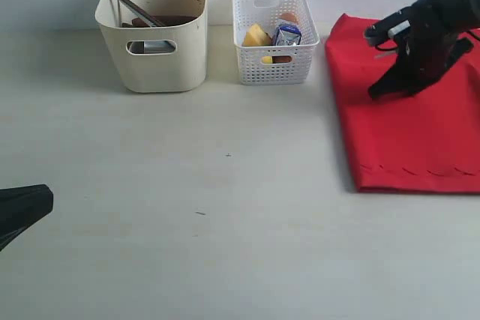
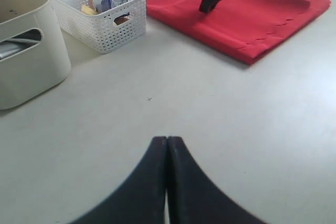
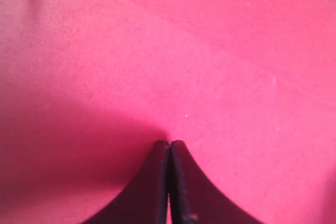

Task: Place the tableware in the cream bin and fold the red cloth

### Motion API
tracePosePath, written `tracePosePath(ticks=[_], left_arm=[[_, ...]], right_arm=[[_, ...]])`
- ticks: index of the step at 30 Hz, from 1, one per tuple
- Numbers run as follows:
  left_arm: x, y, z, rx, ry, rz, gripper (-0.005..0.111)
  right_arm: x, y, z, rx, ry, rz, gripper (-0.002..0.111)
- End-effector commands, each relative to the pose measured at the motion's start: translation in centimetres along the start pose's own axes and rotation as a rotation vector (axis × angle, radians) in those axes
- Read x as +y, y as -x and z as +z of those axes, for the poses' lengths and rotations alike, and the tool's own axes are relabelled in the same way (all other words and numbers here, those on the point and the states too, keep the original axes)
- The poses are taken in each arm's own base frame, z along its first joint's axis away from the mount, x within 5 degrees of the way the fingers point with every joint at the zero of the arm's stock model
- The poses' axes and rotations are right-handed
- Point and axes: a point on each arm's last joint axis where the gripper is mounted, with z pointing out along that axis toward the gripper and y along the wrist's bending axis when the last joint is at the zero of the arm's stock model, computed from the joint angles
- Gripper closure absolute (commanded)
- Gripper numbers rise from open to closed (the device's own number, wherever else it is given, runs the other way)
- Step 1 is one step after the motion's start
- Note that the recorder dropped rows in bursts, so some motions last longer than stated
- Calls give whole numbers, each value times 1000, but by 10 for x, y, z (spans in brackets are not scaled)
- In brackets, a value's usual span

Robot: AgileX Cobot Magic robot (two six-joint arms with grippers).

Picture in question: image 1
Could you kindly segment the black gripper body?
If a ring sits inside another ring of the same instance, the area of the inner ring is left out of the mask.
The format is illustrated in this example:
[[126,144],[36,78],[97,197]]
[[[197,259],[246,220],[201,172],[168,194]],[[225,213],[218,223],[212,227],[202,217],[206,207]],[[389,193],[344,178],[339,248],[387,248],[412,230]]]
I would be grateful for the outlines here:
[[395,84],[434,84],[473,50],[473,42],[458,34],[413,34],[410,29],[393,37],[398,45],[393,66]]

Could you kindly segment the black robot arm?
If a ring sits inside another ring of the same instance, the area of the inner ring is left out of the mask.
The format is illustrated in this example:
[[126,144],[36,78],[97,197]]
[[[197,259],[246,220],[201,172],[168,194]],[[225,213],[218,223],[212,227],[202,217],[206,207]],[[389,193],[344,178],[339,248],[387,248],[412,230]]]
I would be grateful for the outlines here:
[[[437,83],[473,43],[461,33],[479,27],[479,0],[417,0],[364,31],[369,46],[395,42],[395,63],[371,85],[376,100],[388,94],[418,94]],[[1,190],[1,246],[52,212],[53,192],[45,184]]]

